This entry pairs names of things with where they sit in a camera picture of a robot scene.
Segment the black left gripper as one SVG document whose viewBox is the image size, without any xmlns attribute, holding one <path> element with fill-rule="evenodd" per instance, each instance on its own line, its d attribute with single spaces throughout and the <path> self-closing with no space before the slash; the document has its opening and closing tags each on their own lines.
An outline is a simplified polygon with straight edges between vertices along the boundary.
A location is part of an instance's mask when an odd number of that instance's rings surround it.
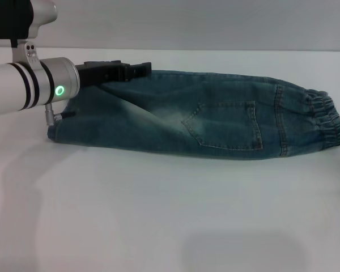
<svg viewBox="0 0 340 272">
<path fill-rule="evenodd" d="M 128 82 L 152 74 L 151 62 L 130 65 L 120 60 L 87 61 L 75 67 L 81 87 L 96 86 L 106 82 Z"/>
</svg>

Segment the blue denim shorts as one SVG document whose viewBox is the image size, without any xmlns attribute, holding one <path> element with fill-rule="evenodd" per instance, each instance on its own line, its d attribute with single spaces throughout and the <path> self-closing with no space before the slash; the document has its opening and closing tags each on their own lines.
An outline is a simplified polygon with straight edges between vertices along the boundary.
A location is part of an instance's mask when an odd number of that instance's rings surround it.
<svg viewBox="0 0 340 272">
<path fill-rule="evenodd" d="M 326 92 L 262 76 L 157 70 L 82 88 L 65 112 L 47 135 L 70 145 L 247 160 L 340 146 Z"/>
</svg>

